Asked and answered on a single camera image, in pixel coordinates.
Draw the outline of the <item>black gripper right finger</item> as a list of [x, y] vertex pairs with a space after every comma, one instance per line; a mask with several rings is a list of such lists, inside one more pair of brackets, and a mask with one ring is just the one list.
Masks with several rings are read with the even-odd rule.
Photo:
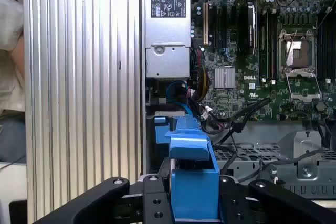
[[260, 179], [248, 186], [219, 179], [221, 223], [335, 223], [335, 211]]

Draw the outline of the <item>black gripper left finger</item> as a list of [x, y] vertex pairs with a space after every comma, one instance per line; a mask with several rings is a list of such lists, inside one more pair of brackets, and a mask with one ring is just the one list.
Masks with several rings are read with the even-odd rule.
[[172, 223], [162, 177], [147, 175], [134, 184], [111, 177], [37, 223]]

